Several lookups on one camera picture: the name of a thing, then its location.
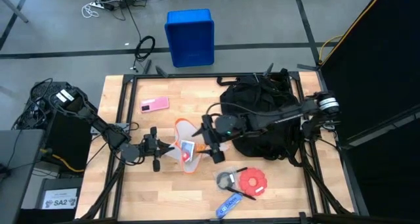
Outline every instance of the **black backdrop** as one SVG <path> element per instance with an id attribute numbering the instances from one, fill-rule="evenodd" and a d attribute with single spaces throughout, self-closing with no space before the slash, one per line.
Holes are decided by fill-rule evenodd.
<path id="1" fill-rule="evenodd" d="M 377 0 L 321 68 L 341 143 L 420 104 L 420 0 Z"/>
<path id="2" fill-rule="evenodd" d="M 370 216 L 419 220 L 420 120 L 347 151 Z"/>

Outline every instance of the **smartphone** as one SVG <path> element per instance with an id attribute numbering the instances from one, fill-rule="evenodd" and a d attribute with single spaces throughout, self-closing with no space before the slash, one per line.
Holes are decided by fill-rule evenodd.
<path id="1" fill-rule="evenodd" d="M 169 108 L 168 97 L 158 97 L 155 99 L 144 100 L 140 103 L 140 109 L 144 112 L 153 112 L 156 110 Z"/>
<path id="2" fill-rule="evenodd" d="M 192 155 L 194 153 L 194 142 L 191 141 L 181 141 L 181 151 L 183 154 L 186 154 L 184 162 L 191 162 Z"/>

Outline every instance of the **black bag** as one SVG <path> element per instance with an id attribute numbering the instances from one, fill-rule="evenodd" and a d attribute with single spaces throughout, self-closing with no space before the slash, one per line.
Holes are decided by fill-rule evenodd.
<path id="1" fill-rule="evenodd" d="M 236 81 L 222 82 L 222 78 L 219 77 L 217 78 L 219 85 L 229 85 L 220 96 L 220 102 L 234 103 L 255 112 L 268 112 L 281 106 L 296 104 L 298 100 L 291 93 L 288 77 L 286 69 L 279 74 L 273 74 L 270 78 L 253 75 L 238 77 Z M 221 108 L 223 114 L 245 112 L 241 108 L 227 104 L 221 104 Z M 263 157 L 267 160 L 289 158 L 290 162 L 297 166 L 294 157 L 299 141 L 303 138 L 300 125 L 301 119 L 296 118 L 270 125 L 267 131 L 258 137 L 242 137 L 232 142 L 245 156 Z"/>

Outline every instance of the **power strip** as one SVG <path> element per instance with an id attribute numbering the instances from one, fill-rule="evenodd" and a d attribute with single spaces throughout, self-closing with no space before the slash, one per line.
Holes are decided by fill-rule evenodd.
<path id="1" fill-rule="evenodd" d="M 97 3 L 96 1 L 89 3 L 89 5 L 91 7 L 96 7 L 96 8 L 100 8 L 100 9 L 105 9 L 104 5 L 102 3 Z"/>

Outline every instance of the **table leg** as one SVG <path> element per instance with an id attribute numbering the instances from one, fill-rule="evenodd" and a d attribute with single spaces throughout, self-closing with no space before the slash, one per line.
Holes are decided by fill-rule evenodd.
<path id="1" fill-rule="evenodd" d="M 6 5 L 12 9 L 12 11 L 19 16 L 25 23 L 28 23 L 29 20 L 9 1 L 9 0 L 2 0 Z"/>

